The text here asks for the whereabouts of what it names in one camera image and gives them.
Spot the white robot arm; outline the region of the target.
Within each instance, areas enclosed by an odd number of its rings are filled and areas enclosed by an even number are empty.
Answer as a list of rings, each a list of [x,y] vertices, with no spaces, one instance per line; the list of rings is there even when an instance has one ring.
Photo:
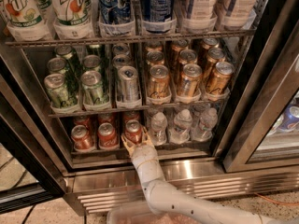
[[[135,144],[124,134],[121,140],[139,177],[150,211],[156,215],[178,213],[201,224],[299,224],[299,217],[284,221],[188,195],[165,180],[147,129],[142,128],[141,142]]]

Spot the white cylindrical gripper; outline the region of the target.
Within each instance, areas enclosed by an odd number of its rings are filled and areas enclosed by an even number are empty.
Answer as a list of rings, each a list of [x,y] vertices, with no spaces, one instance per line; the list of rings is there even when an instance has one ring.
[[[159,163],[157,150],[146,127],[142,127],[141,146],[135,147],[135,144],[125,135],[121,137],[121,140],[129,156],[131,156],[132,164],[142,185],[148,185],[149,182],[154,180],[164,180],[164,173]]]

